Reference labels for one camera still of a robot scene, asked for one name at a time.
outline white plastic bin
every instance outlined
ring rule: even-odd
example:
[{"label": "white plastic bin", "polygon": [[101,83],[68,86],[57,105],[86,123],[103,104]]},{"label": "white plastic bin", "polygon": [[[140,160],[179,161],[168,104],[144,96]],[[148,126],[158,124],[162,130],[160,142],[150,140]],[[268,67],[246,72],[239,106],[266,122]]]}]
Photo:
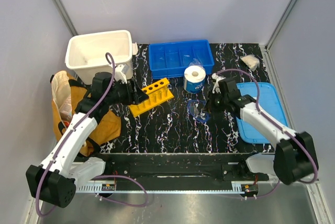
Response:
[{"label": "white plastic bin", "polygon": [[131,35],[127,30],[116,30],[75,36],[70,39],[66,51],[66,67],[74,70],[85,84],[92,84],[92,79],[98,72],[110,72],[105,54],[109,52],[115,65],[126,64],[129,66],[126,77],[132,78],[133,52]]}]

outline black marble tabletop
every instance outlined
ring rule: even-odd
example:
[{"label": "black marble tabletop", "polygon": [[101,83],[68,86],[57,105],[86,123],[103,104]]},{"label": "black marble tabletop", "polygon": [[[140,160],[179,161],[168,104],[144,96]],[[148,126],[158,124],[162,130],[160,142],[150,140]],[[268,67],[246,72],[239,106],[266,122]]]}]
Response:
[{"label": "black marble tabletop", "polygon": [[[213,73],[222,69],[245,70],[259,82],[270,82],[258,44],[211,44],[214,57]],[[239,59],[253,54],[260,59],[260,67],[251,72]],[[148,44],[139,44],[139,52],[133,57],[134,77],[140,87],[155,82],[149,68]],[[236,81],[250,82],[239,73],[225,73]],[[127,106],[115,105],[113,112],[121,117],[120,137],[102,145],[102,153],[225,153],[268,152],[269,144],[248,144],[238,132],[236,118],[230,113],[213,115],[205,122],[193,118],[187,109],[189,100],[206,101],[213,87],[209,76],[205,87],[198,94],[190,94],[183,88],[183,78],[169,79],[174,98],[134,118]]]}]

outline white wall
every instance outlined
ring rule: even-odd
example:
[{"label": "white wall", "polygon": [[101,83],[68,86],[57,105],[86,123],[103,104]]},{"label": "white wall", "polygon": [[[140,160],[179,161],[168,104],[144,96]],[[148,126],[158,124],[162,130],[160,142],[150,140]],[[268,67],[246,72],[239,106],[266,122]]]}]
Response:
[{"label": "white wall", "polygon": [[54,144],[52,73],[64,69],[70,33],[52,0],[0,0],[0,218],[20,223],[25,173]]},{"label": "white wall", "polygon": [[62,0],[79,33],[128,29],[134,41],[267,43],[289,0]]},{"label": "white wall", "polygon": [[320,180],[335,217],[334,0],[299,0],[270,53],[294,124],[314,139]]}]

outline light blue lid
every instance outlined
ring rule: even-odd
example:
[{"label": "light blue lid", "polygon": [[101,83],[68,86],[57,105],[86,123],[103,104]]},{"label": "light blue lid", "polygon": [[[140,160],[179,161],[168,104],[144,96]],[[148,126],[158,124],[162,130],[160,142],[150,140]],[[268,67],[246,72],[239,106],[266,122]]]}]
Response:
[{"label": "light blue lid", "polygon": [[[270,83],[258,83],[260,87],[260,105],[272,117],[280,123],[287,126],[285,114],[279,100],[276,88]],[[240,83],[237,88],[241,91],[241,95],[249,94],[252,97],[257,97],[257,89],[254,83]],[[263,135],[261,135],[253,126],[244,122],[241,119],[236,119],[241,138],[250,144],[269,144]]]}]

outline blue divided tray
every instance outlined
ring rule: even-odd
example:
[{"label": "blue divided tray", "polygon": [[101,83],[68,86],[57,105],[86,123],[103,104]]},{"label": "blue divided tray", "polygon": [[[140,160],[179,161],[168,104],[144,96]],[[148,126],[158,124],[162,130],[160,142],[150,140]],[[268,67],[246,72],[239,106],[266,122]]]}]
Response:
[{"label": "blue divided tray", "polygon": [[[260,87],[260,106],[272,117],[280,123],[287,126],[285,114],[278,98],[276,88],[269,83],[258,83]],[[257,97],[257,89],[254,83],[240,83],[237,88],[241,91],[241,95],[249,94],[252,97]],[[241,138],[250,144],[268,144],[263,135],[261,135],[253,126],[244,122],[241,119],[236,119],[240,131]]]},{"label": "blue divided tray", "polygon": [[149,64],[153,79],[184,76],[190,63],[198,61],[211,74],[213,56],[207,40],[154,43],[149,45]]}]

